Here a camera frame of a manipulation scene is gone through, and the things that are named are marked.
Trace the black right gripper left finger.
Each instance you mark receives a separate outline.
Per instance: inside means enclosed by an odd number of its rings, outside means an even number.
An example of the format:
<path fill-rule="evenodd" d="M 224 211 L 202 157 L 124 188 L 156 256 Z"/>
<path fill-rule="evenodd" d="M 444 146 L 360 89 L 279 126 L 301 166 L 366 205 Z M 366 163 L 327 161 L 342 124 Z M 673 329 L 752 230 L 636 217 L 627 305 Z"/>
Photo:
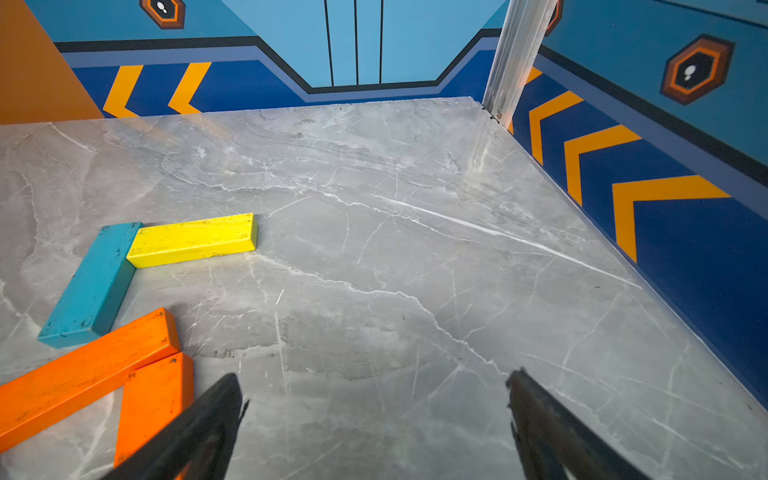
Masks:
<path fill-rule="evenodd" d="M 107 479 L 223 479 L 248 403 L 238 377 L 223 375 Z"/>

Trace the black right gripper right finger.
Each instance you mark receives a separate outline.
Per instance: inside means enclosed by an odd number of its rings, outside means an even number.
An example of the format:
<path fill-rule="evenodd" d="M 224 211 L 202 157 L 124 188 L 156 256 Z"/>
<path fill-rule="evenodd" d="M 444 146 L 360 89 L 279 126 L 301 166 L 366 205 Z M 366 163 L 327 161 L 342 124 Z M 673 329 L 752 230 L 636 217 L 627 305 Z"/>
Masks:
<path fill-rule="evenodd" d="M 525 370 L 505 382 L 511 431 L 527 479 L 645 479 Z"/>

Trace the aluminium corner post right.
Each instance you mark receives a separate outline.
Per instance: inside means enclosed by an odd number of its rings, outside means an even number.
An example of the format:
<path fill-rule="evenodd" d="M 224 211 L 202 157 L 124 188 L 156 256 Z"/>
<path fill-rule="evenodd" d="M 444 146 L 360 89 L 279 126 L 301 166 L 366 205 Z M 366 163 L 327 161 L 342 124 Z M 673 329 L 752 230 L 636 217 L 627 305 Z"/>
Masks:
<path fill-rule="evenodd" d="M 482 100 L 507 130 L 557 6 L 557 0 L 509 2 Z"/>

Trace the yellow block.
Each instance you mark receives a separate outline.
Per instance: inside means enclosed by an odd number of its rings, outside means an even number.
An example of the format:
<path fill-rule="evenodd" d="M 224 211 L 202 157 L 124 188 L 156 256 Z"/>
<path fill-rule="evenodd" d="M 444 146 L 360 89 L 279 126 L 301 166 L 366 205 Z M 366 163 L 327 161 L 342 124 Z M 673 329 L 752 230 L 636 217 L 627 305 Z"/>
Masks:
<path fill-rule="evenodd" d="M 254 251 L 258 222 L 253 213 L 143 227 L 127 260 L 136 268 Z"/>

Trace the long orange block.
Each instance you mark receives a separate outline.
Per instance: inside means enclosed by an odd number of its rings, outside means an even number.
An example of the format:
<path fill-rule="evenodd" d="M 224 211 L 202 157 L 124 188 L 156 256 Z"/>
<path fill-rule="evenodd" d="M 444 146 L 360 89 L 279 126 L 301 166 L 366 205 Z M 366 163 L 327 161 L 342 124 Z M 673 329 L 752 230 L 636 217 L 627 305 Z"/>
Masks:
<path fill-rule="evenodd" d="M 181 351 L 174 316 L 165 308 L 1 386 L 1 451 L 123 386 L 141 367 Z"/>

